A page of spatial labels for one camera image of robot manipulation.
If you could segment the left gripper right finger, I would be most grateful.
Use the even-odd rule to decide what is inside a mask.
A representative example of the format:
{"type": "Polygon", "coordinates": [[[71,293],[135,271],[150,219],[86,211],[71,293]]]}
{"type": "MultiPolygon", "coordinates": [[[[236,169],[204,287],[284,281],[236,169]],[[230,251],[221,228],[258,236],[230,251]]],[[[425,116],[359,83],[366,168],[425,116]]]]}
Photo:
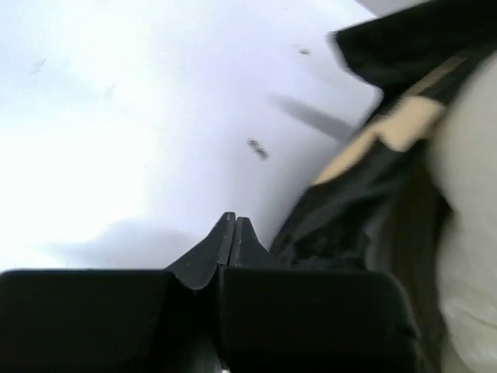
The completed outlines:
{"type": "Polygon", "coordinates": [[[239,218],[219,272],[221,343],[233,372],[414,372],[400,287],[363,270],[285,269],[239,218]]]}

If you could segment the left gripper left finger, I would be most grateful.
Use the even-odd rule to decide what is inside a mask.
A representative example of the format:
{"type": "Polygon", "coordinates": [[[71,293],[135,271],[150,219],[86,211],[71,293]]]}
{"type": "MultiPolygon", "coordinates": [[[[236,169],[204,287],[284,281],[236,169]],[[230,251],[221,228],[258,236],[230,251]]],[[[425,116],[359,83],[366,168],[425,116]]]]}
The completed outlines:
{"type": "Polygon", "coordinates": [[[159,270],[10,270],[1,275],[3,372],[161,372],[208,322],[235,215],[159,270]]]}

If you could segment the black beige patterned pillowcase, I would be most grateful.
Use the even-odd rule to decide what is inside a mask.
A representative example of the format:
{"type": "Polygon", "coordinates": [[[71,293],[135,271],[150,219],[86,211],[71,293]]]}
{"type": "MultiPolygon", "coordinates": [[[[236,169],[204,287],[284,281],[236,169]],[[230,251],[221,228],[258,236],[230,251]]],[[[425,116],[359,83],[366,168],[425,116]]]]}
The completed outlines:
{"type": "Polygon", "coordinates": [[[336,31],[329,41],[383,97],[305,190],[270,249],[294,268],[396,277],[420,338],[420,371],[444,372],[436,262],[451,209],[429,151],[464,84],[496,57],[496,3],[427,1],[336,31]]]}

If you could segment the white pillow yellow edge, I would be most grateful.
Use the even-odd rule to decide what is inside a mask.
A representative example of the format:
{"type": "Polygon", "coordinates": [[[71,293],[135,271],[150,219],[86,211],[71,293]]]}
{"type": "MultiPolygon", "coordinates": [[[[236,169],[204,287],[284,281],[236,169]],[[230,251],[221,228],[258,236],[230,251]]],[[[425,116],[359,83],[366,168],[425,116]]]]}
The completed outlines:
{"type": "Polygon", "coordinates": [[[450,206],[436,262],[444,372],[496,371],[496,57],[464,84],[429,151],[450,206]]]}

